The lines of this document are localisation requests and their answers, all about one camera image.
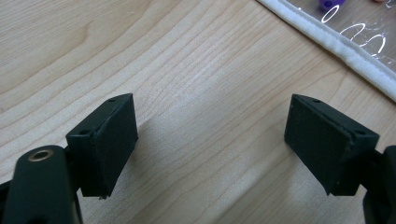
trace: wood grain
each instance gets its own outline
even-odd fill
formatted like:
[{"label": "wood grain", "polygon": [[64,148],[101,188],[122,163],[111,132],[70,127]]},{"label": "wood grain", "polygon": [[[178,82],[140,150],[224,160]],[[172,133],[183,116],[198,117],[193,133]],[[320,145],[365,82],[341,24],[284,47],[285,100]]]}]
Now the wood grain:
[{"label": "wood grain", "polygon": [[364,189],[327,197],[283,142],[295,92],[395,144],[395,104],[253,0],[2,1],[0,92],[1,182],[134,94],[139,142],[85,223],[363,223]]}]

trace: white fabric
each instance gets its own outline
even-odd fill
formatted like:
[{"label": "white fabric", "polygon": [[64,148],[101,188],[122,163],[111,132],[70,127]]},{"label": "white fabric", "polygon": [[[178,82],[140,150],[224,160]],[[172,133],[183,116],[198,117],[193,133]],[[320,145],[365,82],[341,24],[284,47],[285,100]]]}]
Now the white fabric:
[{"label": "white fabric", "polygon": [[257,0],[300,30],[396,102],[396,74],[367,51],[285,0]]}]

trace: screw hole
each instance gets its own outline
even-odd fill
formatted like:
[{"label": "screw hole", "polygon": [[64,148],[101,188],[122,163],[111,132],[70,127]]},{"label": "screw hole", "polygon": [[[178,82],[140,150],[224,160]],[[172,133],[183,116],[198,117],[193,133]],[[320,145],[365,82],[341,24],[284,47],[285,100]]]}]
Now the screw hole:
[{"label": "screw hole", "polygon": [[44,149],[44,150],[40,150],[37,151],[35,153],[33,153],[32,155],[29,156],[29,161],[43,161],[47,158],[49,158],[50,156],[52,156],[53,151],[51,149]]},{"label": "screw hole", "polygon": [[365,135],[366,133],[364,131],[361,130],[355,130],[356,134],[360,134],[360,135]]},{"label": "screw hole", "polygon": [[79,134],[87,134],[89,132],[90,132],[90,130],[82,130],[81,132],[79,132]]}]

